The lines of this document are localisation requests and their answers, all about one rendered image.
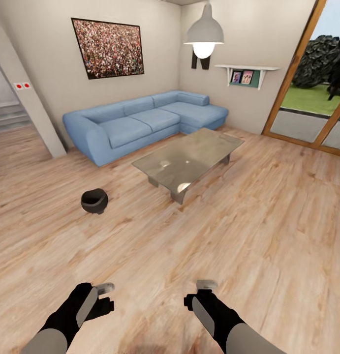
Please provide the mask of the cauldron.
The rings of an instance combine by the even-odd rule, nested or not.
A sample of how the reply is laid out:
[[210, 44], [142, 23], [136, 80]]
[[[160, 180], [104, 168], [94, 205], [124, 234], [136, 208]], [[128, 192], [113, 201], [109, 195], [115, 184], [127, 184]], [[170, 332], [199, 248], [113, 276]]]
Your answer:
[[92, 214], [102, 214], [107, 204], [108, 196], [101, 188], [86, 191], [81, 198], [83, 209]]

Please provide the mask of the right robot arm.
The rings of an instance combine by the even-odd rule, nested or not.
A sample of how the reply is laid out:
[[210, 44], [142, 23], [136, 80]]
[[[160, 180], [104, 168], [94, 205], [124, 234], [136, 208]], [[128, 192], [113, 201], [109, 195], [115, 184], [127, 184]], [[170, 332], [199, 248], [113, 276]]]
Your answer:
[[215, 280], [196, 280], [197, 293], [184, 297], [184, 306], [193, 310], [203, 326], [218, 342], [224, 354], [287, 354], [270, 343], [229, 308], [212, 289]]

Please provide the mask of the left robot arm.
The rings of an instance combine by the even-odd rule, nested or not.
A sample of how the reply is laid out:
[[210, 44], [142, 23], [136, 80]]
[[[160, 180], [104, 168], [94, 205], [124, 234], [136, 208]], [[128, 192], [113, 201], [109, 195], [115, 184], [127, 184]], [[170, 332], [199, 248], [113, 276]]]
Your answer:
[[114, 311], [114, 301], [109, 297], [99, 299], [114, 289], [113, 283], [77, 286], [18, 354], [66, 354], [83, 322]]

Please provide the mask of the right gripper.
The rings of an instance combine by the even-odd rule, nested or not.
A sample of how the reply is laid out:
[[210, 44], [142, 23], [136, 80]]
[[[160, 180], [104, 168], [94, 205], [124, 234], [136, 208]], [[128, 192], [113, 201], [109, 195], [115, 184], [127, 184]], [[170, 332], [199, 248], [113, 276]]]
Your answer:
[[192, 299], [196, 294], [187, 294], [187, 297], [184, 297], [184, 306], [187, 306], [188, 310], [193, 310], [192, 308]]

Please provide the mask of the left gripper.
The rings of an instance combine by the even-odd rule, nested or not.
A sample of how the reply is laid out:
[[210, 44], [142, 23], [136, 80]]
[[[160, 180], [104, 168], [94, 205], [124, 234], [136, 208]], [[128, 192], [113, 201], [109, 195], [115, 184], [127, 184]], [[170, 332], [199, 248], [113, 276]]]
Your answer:
[[109, 297], [99, 299], [98, 298], [98, 305], [96, 307], [96, 310], [88, 315], [85, 319], [85, 321], [88, 320], [93, 320], [97, 317], [107, 315], [109, 312], [114, 311], [114, 301], [110, 301]]

